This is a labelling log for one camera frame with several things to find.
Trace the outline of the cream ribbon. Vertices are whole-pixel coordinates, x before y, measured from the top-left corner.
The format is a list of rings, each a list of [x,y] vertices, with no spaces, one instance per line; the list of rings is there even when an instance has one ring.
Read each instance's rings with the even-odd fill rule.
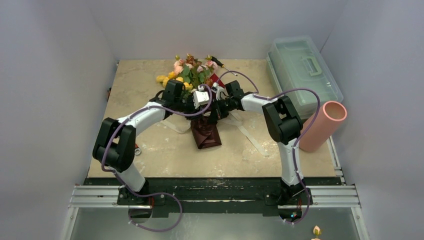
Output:
[[[245,137],[251,142],[251,144],[257,149],[257,151],[264,157],[268,157],[270,154],[259,144],[259,142],[248,132],[248,130],[243,126],[243,118],[238,113],[230,113],[229,119],[224,119],[220,121],[227,125],[236,126],[239,131],[245,135]],[[178,134],[185,134],[189,129],[191,124],[188,122],[186,126],[179,127],[168,120],[162,120],[160,123],[167,128],[175,131]]]

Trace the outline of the flower bouquet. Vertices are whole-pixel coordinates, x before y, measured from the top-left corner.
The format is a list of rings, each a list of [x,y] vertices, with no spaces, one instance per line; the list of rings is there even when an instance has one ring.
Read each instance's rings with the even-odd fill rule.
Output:
[[[172,71],[156,77],[156,82],[162,84],[164,90],[155,97],[162,100],[166,108],[185,114],[199,150],[221,146],[212,110],[223,90],[216,71],[225,65],[212,55],[207,55],[204,60],[190,53],[185,58],[178,55],[174,58]]]

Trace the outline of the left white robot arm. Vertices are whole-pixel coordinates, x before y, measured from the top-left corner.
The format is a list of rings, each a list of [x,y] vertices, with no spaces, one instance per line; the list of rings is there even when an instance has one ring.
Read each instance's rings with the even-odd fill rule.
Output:
[[[137,136],[173,114],[199,117],[213,102],[212,89],[207,84],[201,84],[188,97],[183,96],[185,89],[182,82],[170,80],[142,108],[118,119],[107,117],[100,125],[92,156],[104,172],[114,174],[138,205],[146,203],[151,193],[147,180],[134,164]]]

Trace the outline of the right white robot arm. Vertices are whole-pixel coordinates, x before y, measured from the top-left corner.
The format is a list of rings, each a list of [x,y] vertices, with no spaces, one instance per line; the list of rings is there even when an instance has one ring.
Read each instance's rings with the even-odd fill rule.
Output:
[[[279,149],[280,197],[288,204],[294,203],[305,190],[305,182],[296,146],[303,124],[292,101],[285,95],[270,99],[244,92],[236,80],[227,83],[225,90],[228,97],[212,103],[208,122],[217,123],[234,110],[263,114],[267,131]]]

